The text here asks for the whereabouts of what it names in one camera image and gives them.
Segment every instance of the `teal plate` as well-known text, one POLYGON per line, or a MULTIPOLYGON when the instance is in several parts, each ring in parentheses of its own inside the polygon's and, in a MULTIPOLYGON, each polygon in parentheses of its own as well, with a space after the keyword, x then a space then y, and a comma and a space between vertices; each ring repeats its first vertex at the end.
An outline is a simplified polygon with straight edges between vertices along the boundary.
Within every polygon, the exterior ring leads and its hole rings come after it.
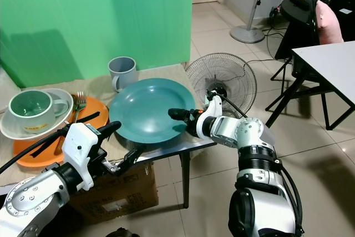
POLYGON ((194 109, 194 97, 173 80, 146 79, 124 88, 112 101, 110 121, 122 123, 117 133, 127 140, 152 144, 170 140, 185 131, 186 124, 172 120, 169 108, 194 109))

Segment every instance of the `electric fan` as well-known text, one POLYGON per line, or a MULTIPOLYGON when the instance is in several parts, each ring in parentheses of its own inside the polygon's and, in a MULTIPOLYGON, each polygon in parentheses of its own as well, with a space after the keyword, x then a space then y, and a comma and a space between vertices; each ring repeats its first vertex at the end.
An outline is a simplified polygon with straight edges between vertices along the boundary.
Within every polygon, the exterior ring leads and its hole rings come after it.
MULTIPOLYGON (((253 70, 242 58, 228 53, 208 54, 194 61, 187 69, 194 90, 205 102, 207 90, 228 97, 244 114, 256 97, 256 78, 253 70)), ((241 114, 227 102, 222 102, 224 116, 241 118, 241 114)))

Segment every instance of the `fork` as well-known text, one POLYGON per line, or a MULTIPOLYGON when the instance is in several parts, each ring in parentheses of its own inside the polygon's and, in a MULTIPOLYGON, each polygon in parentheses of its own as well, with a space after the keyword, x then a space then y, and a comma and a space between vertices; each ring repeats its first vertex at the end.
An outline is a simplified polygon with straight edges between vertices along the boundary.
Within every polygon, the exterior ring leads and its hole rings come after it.
POLYGON ((77 101, 78 101, 77 111, 75 113, 75 118, 73 123, 77 122, 79 112, 82 111, 87 106, 87 96, 85 95, 85 92, 83 91, 77 92, 77 101))

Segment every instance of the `white saucer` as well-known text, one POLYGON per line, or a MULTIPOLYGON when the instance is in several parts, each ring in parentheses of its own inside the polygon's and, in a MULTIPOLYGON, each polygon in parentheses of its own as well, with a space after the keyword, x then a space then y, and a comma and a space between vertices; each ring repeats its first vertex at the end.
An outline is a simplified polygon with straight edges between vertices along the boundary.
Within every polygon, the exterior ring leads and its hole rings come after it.
POLYGON ((16 122, 16 117, 13 114, 11 114, 9 110, 6 110, 2 120, 0 121, 0 130, 3 135, 13 140, 42 139, 43 137, 49 135, 50 133, 53 133, 56 130, 65 126, 64 121, 68 120, 73 112, 74 101, 72 96, 67 91, 57 89, 57 88, 43 89, 43 91, 49 93, 50 96, 53 98, 53 100, 63 99, 68 101, 69 103, 68 111, 63 115, 56 117, 55 123, 50 129, 42 133, 33 134, 33 133, 27 133, 24 130, 22 130, 16 122))

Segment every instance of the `white robotic arm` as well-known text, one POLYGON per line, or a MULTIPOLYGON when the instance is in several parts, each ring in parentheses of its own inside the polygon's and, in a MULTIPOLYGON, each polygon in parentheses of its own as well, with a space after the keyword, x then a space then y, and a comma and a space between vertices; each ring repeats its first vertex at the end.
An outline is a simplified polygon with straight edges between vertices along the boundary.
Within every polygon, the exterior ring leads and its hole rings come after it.
MULTIPOLYGON (((302 207, 296 186, 276 157, 275 138, 262 121, 222 116, 218 95, 210 97, 206 111, 170 109, 169 116, 183 120, 193 136, 238 150, 239 173, 229 210, 229 229, 234 236, 302 235, 302 207), (281 171, 289 180, 296 201, 281 171)), ((104 173, 119 175, 134 165, 144 148, 131 150, 121 163, 111 165, 100 147, 103 139, 119 127, 120 122, 98 130, 82 123, 69 125, 63 145, 64 164, 47 167, 41 175, 15 185, 7 195, 0 210, 2 235, 37 236, 71 194, 93 186, 94 177, 104 173)), ((0 173, 7 167, 1 167, 0 173)))
POLYGON ((171 109, 169 115, 185 121, 194 136, 238 149, 237 190, 229 221, 234 236, 301 236, 301 202, 299 197, 297 203, 290 198, 281 174, 284 168, 273 148, 275 137, 262 121, 222 116, 222 99, 216 94, 205 111, 171 109))

